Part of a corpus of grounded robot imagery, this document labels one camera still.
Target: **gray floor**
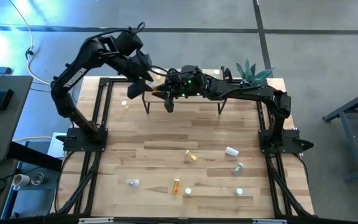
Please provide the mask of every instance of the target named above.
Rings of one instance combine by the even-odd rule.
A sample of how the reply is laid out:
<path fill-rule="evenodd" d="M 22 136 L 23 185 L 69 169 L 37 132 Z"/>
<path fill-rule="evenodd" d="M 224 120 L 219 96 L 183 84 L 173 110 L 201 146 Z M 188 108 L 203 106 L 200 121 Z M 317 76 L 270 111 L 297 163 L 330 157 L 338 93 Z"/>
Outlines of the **gray floor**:
<path fill-rule="evenodd" d="M 147 27 L 157 28 L 257 28 L 252 0 L 15 2 L 31 25 L 127 27 L 145 21 Z M 266 29 L 358 29 L 358 0 L 259 0 L 259 4 Z M 23 24 L 4 0 L 0 0 L 0 24 Z M 92 34 L 34 32 L 33 72 L 49 81 L 61 74 Z M 144 51 L 161 67 L 188 63 L 235 69 L 245 57 L 259 69 L 264 64 L 258 34 L 143 33 L 140 37 Z M 295 124 L 302 138 L 315 143 L 305 153 L 315 213 L 358 221 L 358 181 L 342 179 L 354 170 L 349 145 L 339 121 L 326 124 L 321 119 L 358 95 L 358 35 L 267 35 L 266 39 L 274 77 L 285 79 L 292 96 Z M 24 51 L 29 42 L 27 32 L 0 31 L 0 65 L 12 67 L 15 75 L 27 75 Z M 108 67 L 89 73 L 114 74 Z M 67 127 L 50 95 L 32 91 L 15 137 L 51 136 Z"/>

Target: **wooden tabletop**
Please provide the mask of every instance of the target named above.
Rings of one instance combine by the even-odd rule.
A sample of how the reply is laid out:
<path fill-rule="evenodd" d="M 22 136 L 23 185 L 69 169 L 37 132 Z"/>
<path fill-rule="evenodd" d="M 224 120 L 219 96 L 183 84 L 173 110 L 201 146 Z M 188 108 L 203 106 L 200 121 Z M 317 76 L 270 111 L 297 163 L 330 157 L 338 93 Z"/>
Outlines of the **wooden tabletop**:
<path fill-rule="evenodd" d="M 78 108 L 87 119 L 92 116 L 99 78 L 85 77 L 82 84 Z M 282 79 L 268 79 L 268 84 L 285 90 Z M 101 158 L 92 216 L 273 217 L 255 102 L 229 99 L 221 115 L 216 105 L 210 104 L 184 104 L 173 113 L 156 104 L 153 113 L 146 114 L 141 97 L 127 98 L 127 86 L 115 83 L 112 89 L 108 145 Z M 122 100 L 127 100 L 128 110 L 121 105 Z M 290 117 L 285 128 L 292 127 Z M 225 155 L 226 146 L 237 149 L 239 156 Z M 196 162 L 185 157 L 186 148 L 198 157 Z M 83 156 L 83 152 L 76 152 L 66 163 L 58 189 L 59 208 L 78 185 Z M 302 163 L 291 154 L 282 157 L 288 187 L 313 213 Z M 244 169 L 233 176 L 239 162 Z M 140 179 L 140 187 L 128 187 L 127 179 Z M 180 179 L 177 195 L 172 193 L 174 179 Z M 191 195 L 185 195 L 187 187 L 192 189 Z M 236 188 L 244 193 L 234 195 Z M 88 188 L 85 192 L 81 210 Z M 278 195 L 284 212 L 280 190 Z"/>
<path fill-rule="evenodd" d="M 223 79 L 223 74 L 220 69 L 203 69 L 203 73 L 207 75 L 211 75 L 212 77 Z M 160 75 L 156 75 L 152 72 L 150 72 L 150 75 L 153 77 L 153 82 L 146 81 L 146 84 L 148 84 L 151 87 L 159 86 L 164 83 L 165 77 L 162 77 Z M 163 103 L 164 100 L 161 98 L 158 98 L 156 96 L 153 96 L 151 92 L 145 92 L 144 93 L 144 101 L 148 103 Z M 199 96 L 189 96 L 188 98 L 185 97 L 179 97 L 178 99 L 173 100 L 174 103 L 222 103 L 222 101 L 211 101 L 207 98 L 199 97 Z"/>

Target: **table leg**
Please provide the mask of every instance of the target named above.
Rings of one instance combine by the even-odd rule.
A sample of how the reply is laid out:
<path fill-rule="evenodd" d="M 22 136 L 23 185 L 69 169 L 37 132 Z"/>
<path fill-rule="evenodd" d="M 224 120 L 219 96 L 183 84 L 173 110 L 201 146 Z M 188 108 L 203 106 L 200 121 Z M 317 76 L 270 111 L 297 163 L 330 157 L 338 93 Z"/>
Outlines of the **table leg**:
<path fill-rule="evenodd" d="M 16 142 L 11 142 L 7 158 L 28 162 L 36 166 L 45 167 L 51 170 L 60 171 L 62 161 L 50 155 L 37 152 Z"/>
<path fill-rule="evenodd" d="M 144 92 L 142 94 L 142 101 L 143 101 L 143 106 L 144 106 L 144 109 L 146 110 L 146 113 L 149 114 L 149 112 L 150 112 L 150 103 L 147 103 L 147 106 L 146 106 L 146 101 L 144 101 Z"/>
<path fill-rule="evenodd" d="M 227 99 L 225 99 L 225 100 L 223 101 L 222 107 L 221 107 L 221 104 L 218 103 L 218 113 L 219 113 L 219 114 L 222 113 L 223 108 L 224 108 L 224 105 L 226 104 L 226 101 L 227 101 Z"/>

